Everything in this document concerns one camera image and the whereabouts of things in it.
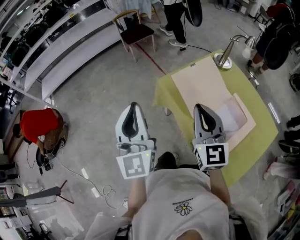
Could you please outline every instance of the dark red chair seat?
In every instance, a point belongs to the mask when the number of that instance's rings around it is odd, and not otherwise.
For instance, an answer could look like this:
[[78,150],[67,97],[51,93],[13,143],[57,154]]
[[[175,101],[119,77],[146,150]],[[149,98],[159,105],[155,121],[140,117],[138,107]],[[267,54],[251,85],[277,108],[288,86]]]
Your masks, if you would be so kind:
[[138,24],[131,29],[127,29],[121,33],[121,37],[125,43],[131,45],[143,38],[149,37],[154,33],[154,30],[143,24]]

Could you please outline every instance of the yellow tablecloth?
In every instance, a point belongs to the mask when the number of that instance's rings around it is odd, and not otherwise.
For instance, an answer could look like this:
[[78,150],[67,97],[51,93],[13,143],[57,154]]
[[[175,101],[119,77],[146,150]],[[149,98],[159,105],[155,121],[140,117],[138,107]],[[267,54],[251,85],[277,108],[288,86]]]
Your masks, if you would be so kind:
[[[221,52],[221,50],[210,53],[209,55],[213,56],[217,52]],[[161,77],[157,80],[155,89],[154,104],[166,107],[172,111],[184,138],[189,144],[191,144],[195,137],[193,127],[194,120],[171,76],[199,60],[200,59],[190,62],[173,73]],[[220,73],[229,92],[239,95],[256,122],[256,127],[230,152],[229,165],[222,168],[226,184],[227,186],[231,186],[238,181],[267,150],[278,131],[263,100],[236,64],[233,63],[233,67],[230,70],[220,70]]]

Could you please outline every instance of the red shirt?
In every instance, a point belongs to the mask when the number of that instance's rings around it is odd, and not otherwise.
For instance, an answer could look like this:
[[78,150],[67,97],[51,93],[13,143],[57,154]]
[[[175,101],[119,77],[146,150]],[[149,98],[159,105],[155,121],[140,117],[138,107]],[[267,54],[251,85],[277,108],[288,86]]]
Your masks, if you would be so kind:
[[276,17],[282,11],[282,9],[288,8],[288,6],[284,3],[278,3],[276,5],[268,7],[267,15],[269,17]]
[[58,121],[51,108],[32,110],[23,114],[20,127],[28,140],[37,143],[38,136],[58,128]]

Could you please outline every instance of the electrical outlet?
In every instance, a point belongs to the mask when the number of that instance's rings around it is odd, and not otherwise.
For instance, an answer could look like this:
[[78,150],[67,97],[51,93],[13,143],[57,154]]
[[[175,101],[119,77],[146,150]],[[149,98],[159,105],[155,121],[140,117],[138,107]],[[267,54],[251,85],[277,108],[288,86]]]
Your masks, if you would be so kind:
[[123,206],[124,206],[124,208],[128,209],[128,202],[127,202],[127,200],[124,200]]

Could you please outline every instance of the black pants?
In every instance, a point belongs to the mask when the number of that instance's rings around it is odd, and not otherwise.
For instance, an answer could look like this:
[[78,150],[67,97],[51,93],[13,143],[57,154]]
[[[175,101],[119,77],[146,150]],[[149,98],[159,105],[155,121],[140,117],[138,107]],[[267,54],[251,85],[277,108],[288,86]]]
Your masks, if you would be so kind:
[[171,5],[164,5],[165,16],[167,18],[168,24],[165,26],[167,31],[173,31],[176,40],[180,43],[186,43],[186,38],[184,36],[184,30],[181,22],[181,16],[184,11],[182,2],[174,3]]
[[[294,118],[291,118],[289,121],[289,125],[291,127],[295,127],[300,125],[300,115]],[[287,134],[285,135],[287,141],[292,141],[292,140],[297,140],[300,139],[300,130],[296,131],[288,131]]]
[[17,174],[6,174],[5,171],[0,170],[0,183],[6,182],[8,179],[16,179],[18,178]]
[[13,169],[13,168],[15,168],[14,163],[0,165],[0,170],[3,170],[3,171]]
[[161,155],[158,158],[154,171],[161,170],[161,169],[176,169],[176,168],[193,168],[199,170],[198,165],[183,164],[180,165],[179,167],[176,166],[176,160],[174,155],[170,152],[165,152],[163,155]]

